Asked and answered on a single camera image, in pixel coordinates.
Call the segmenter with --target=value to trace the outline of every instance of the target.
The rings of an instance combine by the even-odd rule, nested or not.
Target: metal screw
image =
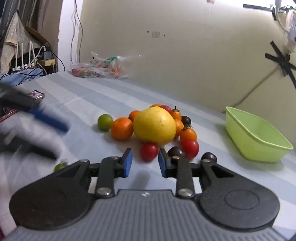
[[[193,191],[191,191],[188,188],[182,188],[178,191],[178,194],[182,197],[190,197],[193,194]]]
[[[112,191],[110,188],[98,188],[96,192],[102,196],[107,196],[111,194]]]

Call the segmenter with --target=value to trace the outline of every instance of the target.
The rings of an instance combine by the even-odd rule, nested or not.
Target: lime
[[[98,118],[98,126],[101,131],[108,131],[113,123],[112,116],[103,114]]]
[[[61,170],[61,169],[63,169],[64,167],[66,167],[67,166],[67,163],[66,162],[61,162],[61,163],[59,163],[58,165],[56,165],[55,167],[54,167],[54,171],[56,172],[56,171],[59,171],[59,170]]]

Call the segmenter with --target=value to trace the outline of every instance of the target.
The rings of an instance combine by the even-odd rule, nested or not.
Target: white wall
[[[222,111],[277,66],[264,58],[275,55],[269,42],[283,50],[271,13],[243,9],[242,3],[247,1],[84,0],[81,60],[90,59],[91,51],[102,57],[142,54],[131,79]],[[268,120],[296,146],[295,105],[292,82],[278,71],[239,108]]]
[[[78,16],[81,16],[81,9],[83,0],[76,0]],[[62,10],[59,22],[59,43],[58,43],[58,57],[63,61],[66,70],[70,70],[70,51],[71,41],[74,33],[74,0],[63,0]],[[72,45],[72,60],[74,63],[79,62],[77,57],[77,43],[79,33],[79,22],[75,25],[75,36]],[[63,71],[62,64],[59,64],[59,71]]]

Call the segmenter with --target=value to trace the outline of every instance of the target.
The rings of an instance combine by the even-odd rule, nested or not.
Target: grapefruit
[[[135,117],[133,130],[139,140],[162,146],[174,139],[176,123],[165,109],[150,107]]]

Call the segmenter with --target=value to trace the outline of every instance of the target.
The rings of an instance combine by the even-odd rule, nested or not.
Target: smartphone
[[[32,91],[28,94],[28,96],[34,98],[34,99],[43,99],[45,97],[44,93],[41,93],[39,91]],[[8,117],[12,116],[13,114],[15,114],[16,112],[18,112],[18,110],[16,109],[10,109],[9,107],[5,107],[3,106],[0,109],[0,122],[3,122],[4,120],[6,120]]]

